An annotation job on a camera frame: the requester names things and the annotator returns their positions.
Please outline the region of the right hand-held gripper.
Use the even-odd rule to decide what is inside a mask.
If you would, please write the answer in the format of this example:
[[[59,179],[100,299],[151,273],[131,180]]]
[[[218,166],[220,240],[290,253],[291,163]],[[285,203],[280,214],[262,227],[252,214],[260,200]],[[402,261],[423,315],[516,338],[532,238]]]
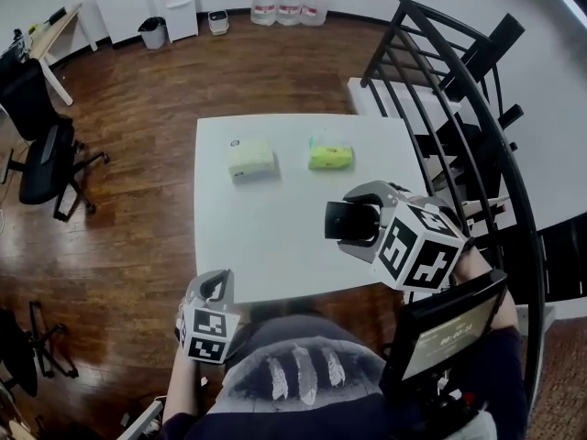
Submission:
[[[466,237],[453,209],[436,196],[403,193],[386,181],[363,183],[343,200],[381,207],[382,241],[338,241],[338,248],[371,263],[375,280],[398,291],[438,291],[448,281]]]

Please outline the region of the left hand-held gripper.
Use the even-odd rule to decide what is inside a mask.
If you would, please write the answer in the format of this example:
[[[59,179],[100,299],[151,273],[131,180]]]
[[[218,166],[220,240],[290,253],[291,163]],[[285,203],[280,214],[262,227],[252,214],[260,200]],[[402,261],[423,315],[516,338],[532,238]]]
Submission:
[[[214,301],[201,288],[219,276]],[[175,318],[181,352],[202,363],[224,363],[241,315],[234,303],[235,276],[231,269],[210,270],[194,277]]]

